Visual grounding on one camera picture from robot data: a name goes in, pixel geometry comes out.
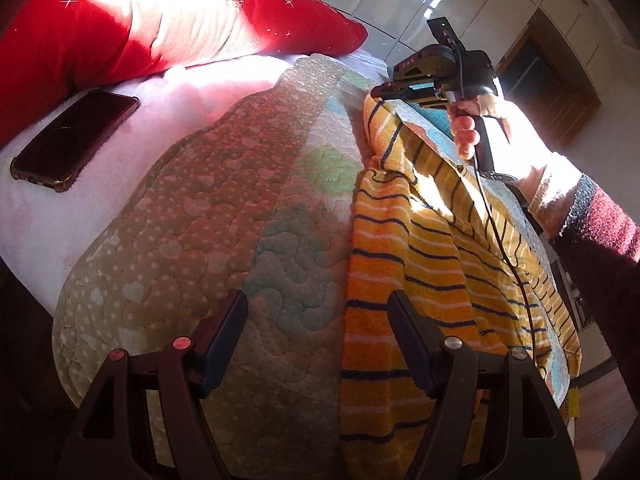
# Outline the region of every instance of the green patch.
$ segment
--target green patch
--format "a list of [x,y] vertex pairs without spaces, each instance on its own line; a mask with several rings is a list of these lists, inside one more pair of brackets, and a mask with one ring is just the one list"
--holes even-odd
[[306,178],[323,194],[352,193],[360,168],[351,157],[331,146],[321,146],[302,159]]
[[367,79],[366,77],[354,72],[353,70],[348,70],[345,72],[343,76],[348,82],[353,83],[358,88],[367,89],[373,85],[373,83]]

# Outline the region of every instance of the sweater sleeve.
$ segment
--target sweater sleeve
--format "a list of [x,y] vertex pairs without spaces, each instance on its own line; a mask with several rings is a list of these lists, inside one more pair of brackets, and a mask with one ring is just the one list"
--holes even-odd
[[640,409],[640,229],[588,176],[551,243],[576,283]]

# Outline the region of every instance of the finger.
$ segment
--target finger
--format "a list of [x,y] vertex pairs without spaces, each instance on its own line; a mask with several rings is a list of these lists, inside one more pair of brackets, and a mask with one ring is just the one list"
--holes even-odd
[[476,123],[473,118],[468,115],[462,115],[460,117],[456,117],[451,121],[451,131],[454,135],[457,135],[458,132],[464,130],[472,130],[476,127]]
[[453,121],[458,115],[461,115],[460,110],[455,104],[447,105],[447,117],[449,121]]
[[460,144],[472,144],[475,145],[480,142],[480,134],[476,130],[462,130],[457,132],[456,142]]
[[480,103],[478,102],[478,98],[469,99],[468,101],[459,101],[457,102],[458,108],[466,113],[471,115],[481,115],[480,113]]
[[458,155],[462,160],[469,160],[474,156],[476,152],[475,147],[469,143],[463,143],[463,144],[456,143],[456,147],[458,149]]

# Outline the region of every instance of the yellow striped towel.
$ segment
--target yellow striped towel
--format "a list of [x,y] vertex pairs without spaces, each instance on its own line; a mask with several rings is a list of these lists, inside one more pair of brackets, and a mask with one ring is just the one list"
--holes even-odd
[[[364,120],[374,156],[354,205],[340,439],[354,478],[399,480],[433,403],[408,373],[386,319],[388,295],[403,289],[422,316],[476,351],[530,350],[531,336],[520,289],[502,261],[473,174],[442,158],[389,103],[367,96]],[[551,352],[546,330],[555,330],[569,373],[576,375],[580,345],[569,313],[504,205],[493,196],[488,199],[532,306],[541,373],[546,374]],[[484,407],[478,400],[467,462],[478,455]]]

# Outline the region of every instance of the pillowcase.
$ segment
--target pillowcase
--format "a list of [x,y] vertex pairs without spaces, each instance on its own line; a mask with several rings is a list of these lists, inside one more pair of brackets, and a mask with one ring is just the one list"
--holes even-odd
[[341,56],[366,37],[319,0],[31,0],[0,39],[0,147],[73,92],[247,54]]

